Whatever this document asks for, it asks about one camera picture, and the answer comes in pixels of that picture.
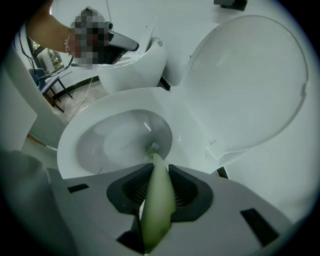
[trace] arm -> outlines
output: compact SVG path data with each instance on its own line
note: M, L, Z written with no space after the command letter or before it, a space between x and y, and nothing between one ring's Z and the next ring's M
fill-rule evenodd
M26 25L26 35L42 47L65 53L65 39L71 29L50 15L53 0L47 0L44 5L29 19Z

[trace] window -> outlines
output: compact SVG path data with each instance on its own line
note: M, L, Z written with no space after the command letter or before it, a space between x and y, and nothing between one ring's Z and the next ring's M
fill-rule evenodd
M27 40L36 66L43 69L46 75L64 68L59 52L44 48L30 38Z

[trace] white panel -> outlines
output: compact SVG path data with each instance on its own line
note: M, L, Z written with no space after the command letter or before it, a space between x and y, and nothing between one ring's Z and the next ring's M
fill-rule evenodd
M52 4L52 15L63 25L70 27L76 16L81 14L86 7L97 10L105 19L110 21L107 3L105 0L55 0Z
M30 133L41 142L57 148L68 121L60 111L50 106L43 97L12 46L3 61L3 68L7 71L14 87L37 114Z
M0 69L0 109L0 148L20 151L37 114L20 95L3 67Z

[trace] metal chair leg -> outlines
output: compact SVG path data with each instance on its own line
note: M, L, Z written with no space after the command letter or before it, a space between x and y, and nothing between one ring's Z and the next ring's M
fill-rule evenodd
M51 92L53 93L53 95L54 96L56 96L56 93L55 93L55 91L52 89L52 88L50 88L50 90L51 90Z
M50 97L48 97L48 96L45 95L45 94L43 95L43 97L45 97L49 102L51 102L51 106L56 107L58 110L60 110L62 113L64 113L63 109L62 109L61 107L59 107L59 106L57 105L57 103L55 103L54 100L51 100Z
M67 90L66 87L62 84L62 82L60 81L59 78L58 78L58 82L60 83L60 85L62 86L62 88L66 91L66 93L70 96L70 98L73 99L73 97L71 96L70 92L68 92L68 90Z

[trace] chair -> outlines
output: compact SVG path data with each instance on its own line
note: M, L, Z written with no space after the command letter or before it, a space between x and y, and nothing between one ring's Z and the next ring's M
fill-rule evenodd
M43 77L45 75L45 71L42 68L36 68L35 70L33 70L32 68L29 69L29 73L32 76L33 81L35 82L35 84L37 84L38 82L38 78ZM45 81L45 79L41 79L39 81L38 84L38 88L40 90L40 92L42 93L42 95L49 101L51 102L51 106L55 106L57 107L61 112L64 112L56 103L54 100L51 100L46 93L51 90L51 92L53 93L53 95L56 95L55 91L52 89L52 86L56 83L59 82L60 85L62 86L63 90L70 96L70 98L72 99L73 97L71 96L70 92L68 92L68 90L66 89L66 87L62 84L62 82L59 79L59 76L54 76L51 77L49 79L47 79L47 81Z

